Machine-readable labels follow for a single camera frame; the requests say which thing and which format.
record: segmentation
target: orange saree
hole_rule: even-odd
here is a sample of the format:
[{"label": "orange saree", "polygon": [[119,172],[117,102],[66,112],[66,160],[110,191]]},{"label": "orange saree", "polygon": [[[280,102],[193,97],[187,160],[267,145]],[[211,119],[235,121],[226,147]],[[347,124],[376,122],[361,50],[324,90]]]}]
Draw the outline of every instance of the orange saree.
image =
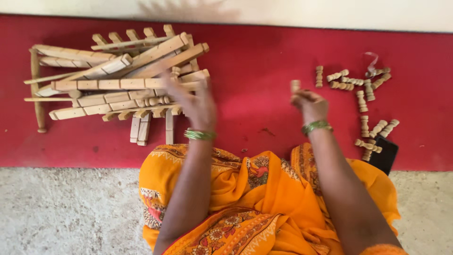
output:
[{"label": "orange saree", "polygon": [[[158,146],[140,169],[143,238],[153,250],[186,152],[186,144]],[[310,144],[293,149],[290,162],[271,152],[240,159],[215,148],[212,159],[209,217],[164,254],[343,254]],[[365,162],[348,162],[391,226],[400,215],[390,179]]]}]

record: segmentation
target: bangle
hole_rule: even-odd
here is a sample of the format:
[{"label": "bangle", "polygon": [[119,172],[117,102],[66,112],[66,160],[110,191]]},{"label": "bangle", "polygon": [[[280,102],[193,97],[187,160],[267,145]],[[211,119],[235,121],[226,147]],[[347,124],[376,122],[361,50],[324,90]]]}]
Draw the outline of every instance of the bangle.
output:
[{"label": "bangle", "polygon": [[215,132],[186,130],[184,136],[192,140],[214,140],[217,136]]},{"label": "bangle", "polygon": [[303,126],[301,131],[305,136],[308,136],[311,131],[318,128],[324,128],[333,132],[333,127],[325,120],[313,121],[312,123]]}]

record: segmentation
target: black mobile phone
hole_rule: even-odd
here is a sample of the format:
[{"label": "black mobile phone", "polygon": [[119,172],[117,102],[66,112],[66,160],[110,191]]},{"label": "black mobile phone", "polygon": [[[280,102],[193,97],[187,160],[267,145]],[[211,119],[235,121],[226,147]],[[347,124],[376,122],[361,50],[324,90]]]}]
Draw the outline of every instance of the black mobile phone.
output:
[{"label": "black mobile phone", "polygon": [[382,147],[382,151],[373,152],[368,163],[389,175],[398,152],[398,145],[378,135],[376,136],[376,146]]}]

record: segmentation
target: dark skin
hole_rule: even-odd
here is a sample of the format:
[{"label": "dark skin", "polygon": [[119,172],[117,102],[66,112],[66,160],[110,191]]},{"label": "dark skin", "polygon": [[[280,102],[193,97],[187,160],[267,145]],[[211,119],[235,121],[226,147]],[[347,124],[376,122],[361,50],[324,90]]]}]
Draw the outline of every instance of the dark skin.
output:
[{"label": "dark skin", "polygon": [[[195,97],[170,80],[167,73],[164,78],[169,94],[181,104],[193,129],[213,131],[215,104],[208,86],[198,91]],[[328,102],[316,93],[296,91],[291,103],[301,111],[304,124],[327,119]],[[382,213],[346,162],[332,132],[316,129],[308,137],[316,158],[324,201],[344,252],[358,255],[376,244],[401,247]],[[211,148],[212,141],[190,141],[156,241],[155,255],[164,253],[176,239],[206,219],[211,195]]]}]

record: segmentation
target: red mat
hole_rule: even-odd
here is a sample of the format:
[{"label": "red mat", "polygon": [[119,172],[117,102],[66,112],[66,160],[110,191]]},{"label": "red mat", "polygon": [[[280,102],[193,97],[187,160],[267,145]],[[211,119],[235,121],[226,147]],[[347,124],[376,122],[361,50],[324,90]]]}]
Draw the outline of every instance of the red mat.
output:
[{"label": "red mat", "polygon": [[[141,36],[151,26],[164,36],[162,24],[0,16],[2,61],[0,73],[0,166],[30,167],[140,167],[148,153],[165,143],[164,119],[153,119],[146,147],[129,142],[130,120],[103,122],[101,115],[61,121],[46,118],[48,132],[37,133],[33,103],[23,80],[30,78],[33,44],[89,49],[91,35],[126,29]],[[300,133],[300,114],[289,104],[289,81],[302,80],[314,89],[316,65],[324,74],[349,69],[351,78],[362,78],[369,64],[363,53],[379,54],[379,66],[392,68],[392,79],[375,91],[368,102],[372,129],[379,120],[400,120],[388,138],[399,145],[395,170],[453,170],[450,79],[453,67],[452,34],[303,29],[268,26],[173,24],[177,33],[193,34],[195,43],[207,42],[210,52],[200,58],[209,69],[218,107],[218,139],[215,146],[238,156],[271,150],[289,158],[293,147],[307,142]],[[41,68],[42,76],[73,69]],[[354,93],[316,90],[330,101],[329,121],[345,156],[361,158],[353,145],[361,125]],[[47,111],[70,103],[45,103]],[[176,118],[175,141],[185,143],[188,121]],[[262,131],[267,128],[271,133]]]}]

